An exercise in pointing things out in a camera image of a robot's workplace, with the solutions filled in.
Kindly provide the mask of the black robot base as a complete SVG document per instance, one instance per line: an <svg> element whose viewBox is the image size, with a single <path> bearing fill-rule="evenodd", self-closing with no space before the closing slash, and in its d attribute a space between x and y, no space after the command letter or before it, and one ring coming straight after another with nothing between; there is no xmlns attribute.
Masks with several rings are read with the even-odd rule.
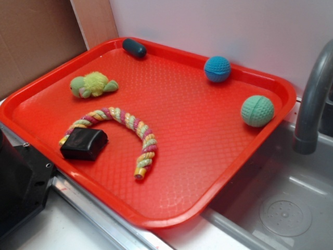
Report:
<svg viewBox="0 0 333 250"><path fill-rule="evenodd" d="M13 146L1 132L1 240L45 208L54 173L35 147Z"/></svg>

